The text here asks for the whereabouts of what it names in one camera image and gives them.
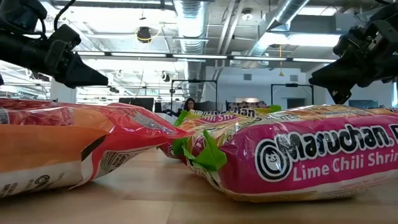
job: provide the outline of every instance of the ceiling duct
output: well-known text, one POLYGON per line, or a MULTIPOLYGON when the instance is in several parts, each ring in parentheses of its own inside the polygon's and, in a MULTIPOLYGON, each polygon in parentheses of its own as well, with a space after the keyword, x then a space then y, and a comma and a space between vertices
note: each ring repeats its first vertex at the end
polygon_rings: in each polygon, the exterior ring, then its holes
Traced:
MULTIPOLYGON (((253 48, 248 51, 247 56, 262 56, 267 48, 272 43, 273 34, 270 30, 288 31, 290 29, 290 22, 294 17, 301 11, 301 9, 310 0, 281 0, 278 3, 277 9, 268 13, 263 18, 263 24, 261 29, 264 34, 254 44, 253 48)), ((243 68, 259 67, 261 66, 258 62, 244 62, 242 63, 243 68)))
MULTIPOLYGON (((180 0, 174 1, 175 11, 178 14, 178 34, 180 37, 204 38, 205 37, 205 12, 206 3, 203 1, 180 0)), ((205 42, 201 40, 181 40, 181 50, 184 54, 203 54, 205 42)), ((201 72, 201 62, 186 62, 185 78, 204 80, 201 72)), ((197 90, 189 89, 189 94, 194 95, 197 90)))

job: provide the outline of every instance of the pipe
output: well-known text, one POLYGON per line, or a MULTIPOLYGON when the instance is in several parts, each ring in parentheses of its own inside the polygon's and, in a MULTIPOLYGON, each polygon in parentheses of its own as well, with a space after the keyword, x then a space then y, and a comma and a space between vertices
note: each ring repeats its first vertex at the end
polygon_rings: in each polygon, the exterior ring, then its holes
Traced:
MULTIPOLYGON (((204 38, 205 37, 205 12, 207 3, 202 1, 180 0, 174 1, 175 11, 178 15, 178 34, 180 37, 204 38)), ((201 40, 181 40, 183 54, 203 54, 205 43, 201 40)), ((186 62, 185 78, 204 80, 201 72, 201 62, 186 62)), ((194 95, 197 91, 189 90, 194 95)))
POLYGON ((267 27, 267 31, 272 30, 282 24, 288 24, 292 22, 294 17, 304 8, 310 0, 283 0, 278 4, 276 14, 272 18, 270 24, 267 27))
MULTIPOLYGON (((310 0, 281 0, 275 10, 275 16, 266 24, 266 32, 246 55, 256 57, 262 56, 269 47, 269 39, 273 36, 273 34, 268 31, 280 25, 289 24, 309 1, 310 0)), ((246 62, 242 64, 242 67, 249 68, 251 64, 252 62, 246 62)))
POLYGON ((218 41, 216 54, 220 54, 221 53, 221 47, 223 46, 225 34, 226 34, 227 30, 228 30, 229 22, 230 22, 230 20, 232 18, 232 13, 234 11, 234 6, 235 6, 235 1, 234 0, 229 0, 228 14, 227 14, 226 19, 224 21, 223 30, 221 31, 220 40, 218 41))
POLYGON ((229 29, 228 37, 224 44, 224 49, 223 49, 222 54, 226 54, 226 52, 228 50, 229 44, 231 43, 231 40, 232 40, 232 36, 234 35, 234 32, 235 32, 236 25, 238 24, 239 17, 242 13, 243 5, 244 5, 243 0, 239 0, 238 9, 236 10, 234 21, 232 22, 231 28, 229 29))

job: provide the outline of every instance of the table surface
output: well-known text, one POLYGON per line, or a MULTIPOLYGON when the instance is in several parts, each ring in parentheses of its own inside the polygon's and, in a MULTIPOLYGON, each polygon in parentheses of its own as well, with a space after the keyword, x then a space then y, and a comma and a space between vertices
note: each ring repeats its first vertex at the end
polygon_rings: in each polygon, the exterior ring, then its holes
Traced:
POLYGON ((354 199, 234 202, 183 164, 150 149, 77 189, 0 200, 0 223, 398 223, 398 182, 354 199))

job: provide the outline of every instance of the maruchan ramen package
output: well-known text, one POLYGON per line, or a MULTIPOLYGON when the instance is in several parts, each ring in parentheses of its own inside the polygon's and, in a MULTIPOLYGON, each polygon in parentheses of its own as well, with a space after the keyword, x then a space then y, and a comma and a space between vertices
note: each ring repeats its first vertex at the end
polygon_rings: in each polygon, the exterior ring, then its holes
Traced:
MULTIPOLYGON (((257 117, 262 116, 265 114, 269 114, 272 112, 280 111, 279 105, 270 105, 267 108, 244 108, 232 111, 198 111, 198 110, 191 110, 189 112, 184 111, 183 114, 179 117, 176 121, 177 126, 180 129, 187 130, 187 131, 196 131, 198 132, 195 127, 198 127, 199 130, 204 129, 219 129, 221 132, 223 127, 219 126, 219 122, 214 122, 212 119, 223 119, 229 117, 237 117, 237 118, 249 118, 250 120, 257 117)), ((173 143, 170 140, 167 144, 164 144, 159 147, 167 157, 174 158, 174 159, 181 159, 185 160, 184 157, 176 156, 174 154, 173 143)))
POLYGON ((138 106, 0 99, 0 198, 82 185, 185 134, 138 106))
POLYGON ((398 177, 392 109, 308 106, 255 118, 214 115, 183 122, 177 156, 239 201, 352 197, 398 177))

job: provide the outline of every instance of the woman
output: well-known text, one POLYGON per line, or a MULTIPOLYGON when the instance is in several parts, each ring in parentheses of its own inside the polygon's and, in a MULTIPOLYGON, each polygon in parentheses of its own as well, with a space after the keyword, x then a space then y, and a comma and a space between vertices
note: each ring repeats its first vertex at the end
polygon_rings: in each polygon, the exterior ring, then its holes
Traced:
POLYGON ((194 109, 195 109, 195 100, 193 100, 192 98, 187 99, 184 104, 184 110, 190 111, 194 109))

